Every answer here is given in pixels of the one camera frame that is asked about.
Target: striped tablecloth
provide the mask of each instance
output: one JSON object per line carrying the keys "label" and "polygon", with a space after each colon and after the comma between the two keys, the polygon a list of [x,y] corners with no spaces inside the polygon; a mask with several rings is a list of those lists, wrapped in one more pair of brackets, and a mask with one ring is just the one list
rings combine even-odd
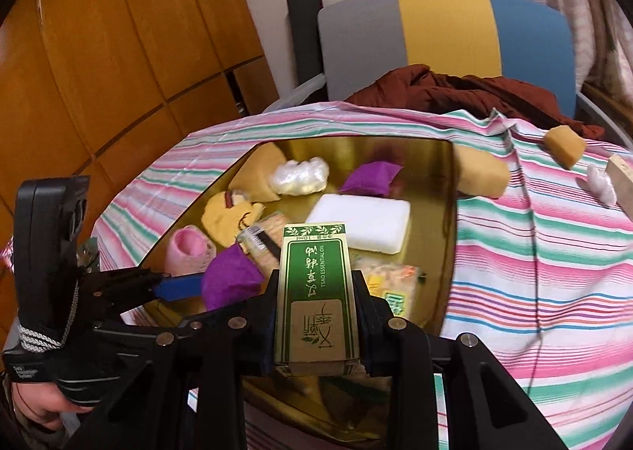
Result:
{"label": "striped tablecloth", "polygon": [[[633,397],[633,223],[619,207],[602,206],[582,179],[588,164],[604,167],[613,153],[632,160],[618,146],[588,141],[585,156],[566,171],[540,148],[542,130],[499,114],[477,120],[465,112],[323,103],[247,117],[191,134],[113,200],[93,231],[102,269],[140,263],[254,144],[322,135],[442,138],[508,164],[512,179],[499,200],[458,200],[442,335],[478,335],[569,448],[602,448]],[[249,416],[253,449],[299,448],[292,429],[272,428],[276,422],[262,422],[261,413]],[[445,443],[444,427],[441,435]]]}

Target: tray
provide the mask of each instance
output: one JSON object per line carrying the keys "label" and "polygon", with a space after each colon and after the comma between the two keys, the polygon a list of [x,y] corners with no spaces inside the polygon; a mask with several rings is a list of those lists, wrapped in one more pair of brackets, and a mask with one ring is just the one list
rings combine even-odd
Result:
{"label": "tray", "polygon": [[[411,204],[411,220],[403,250],[396,255],[350,249],[351,254],[372,255],[384,260],[418,266],[425,274],[414,300],[411,321],[431,334],[439,334],[453,276],[457,226],[457,173],[453,146],[444,140],[403,137],[318,137],[274,141],[288,159],[319,156],[330,166],[328,186],[335,193],[359,165],[389,160],[403,165],[398,175],[403,188],[398,198]],[[188,224],[202,228],[200,219],[209,198],[227,189],[250,152],[223,173],[182,214],[142,263],[162,272],[173,231]],[[283,197],[266,204],[264,216],[282,211],[292,222],[304,222],[321,194]],[[201,298],[177,302],[152,302],[146,309],[165,326],[181,316],[205,310]],[[255,407],[276,419],[350,448],[379,448],[385,435],[389,380],[360,376],[245,378],[244,396]]]}

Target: pink basket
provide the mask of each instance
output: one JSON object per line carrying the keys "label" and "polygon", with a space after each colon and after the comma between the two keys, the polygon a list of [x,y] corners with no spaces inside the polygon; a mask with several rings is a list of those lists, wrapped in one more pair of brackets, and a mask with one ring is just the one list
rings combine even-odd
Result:
{"label": "pink basket", "polygon": [[195,225],[176,230],[165,256],[165,272],[172,276],[202,273],[216,254],[215,245]]}

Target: metal screw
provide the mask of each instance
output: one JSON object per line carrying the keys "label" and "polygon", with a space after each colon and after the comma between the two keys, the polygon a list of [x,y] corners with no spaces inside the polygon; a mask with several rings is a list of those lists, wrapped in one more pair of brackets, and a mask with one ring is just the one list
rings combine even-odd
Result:
{"label": "metal screw", "polygon": [[169,346],[173,343],[175,337],[171,332],[163,332],[156,336],[156,344],[160,346]]}
{"label": "metal screw", "polygon": [[388,322],[387,325],[389,325],[393,330],[403,330],[404,327],[406,327],[406,319],[404,319],[403,317],[392,317]]}
{"label": "metal screw", "polygon": [[476,346],[477,343],[479,343],[479,339],[477,339],[476,335],[471,334],[470,332],[465,332],[460,336],[460,342],[468,348],[473,348],[473,346]]}
{"label": "metal screw", "polygon": [[235,316],[229,319],[230,328],[244,328],[246,327],[246,319],[242,316]]}

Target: purple fabric pouch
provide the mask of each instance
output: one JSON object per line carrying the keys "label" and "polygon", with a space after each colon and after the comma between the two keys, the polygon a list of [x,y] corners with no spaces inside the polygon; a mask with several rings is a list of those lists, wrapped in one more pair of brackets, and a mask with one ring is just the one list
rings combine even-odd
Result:
{"label": "purple fabric pouch", "polygon": [[202,299],[214,311],[260,294],[264,277],[238,243],[221,251],[202,277]]}
{"label": "purple fabric pouch", "polygon": [[340,193],[352,195],[366,195],[371,197],[386,197],[389,186],[402,166],[378,160],[360,165],[356,168],[339,189]]}

